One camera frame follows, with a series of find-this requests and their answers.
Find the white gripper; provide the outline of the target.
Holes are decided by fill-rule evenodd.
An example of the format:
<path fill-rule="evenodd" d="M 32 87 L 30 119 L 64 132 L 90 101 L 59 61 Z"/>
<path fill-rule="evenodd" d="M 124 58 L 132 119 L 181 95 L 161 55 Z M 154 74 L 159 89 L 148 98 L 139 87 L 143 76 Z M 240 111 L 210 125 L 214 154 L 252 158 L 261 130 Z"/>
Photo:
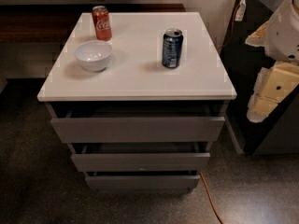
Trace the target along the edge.
<path fill-rule="evenodd" d="M 250 122 L 263 122 L 272 111 L 299 85 L 299 0 L 284 0 L 268 23 L 249 35 L 245 44 L 263 47 L 265 54 L 276 61 L 262 68 L 256 78 L 248 103 Z"/>

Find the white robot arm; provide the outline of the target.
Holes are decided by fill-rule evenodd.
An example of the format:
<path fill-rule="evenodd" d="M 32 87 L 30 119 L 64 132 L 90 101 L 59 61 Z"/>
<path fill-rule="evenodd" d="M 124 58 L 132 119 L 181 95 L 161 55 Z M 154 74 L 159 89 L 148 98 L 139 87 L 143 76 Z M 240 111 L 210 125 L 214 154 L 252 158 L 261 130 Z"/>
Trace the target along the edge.
<path fill-rule="evenodd" d="M 270 19 L 245 41 L 264 47 L 275 63 L 261 68 L 248 103 L 249 121 L 263 122 L 299 85 L 299 0 L 284 0 Z"/>

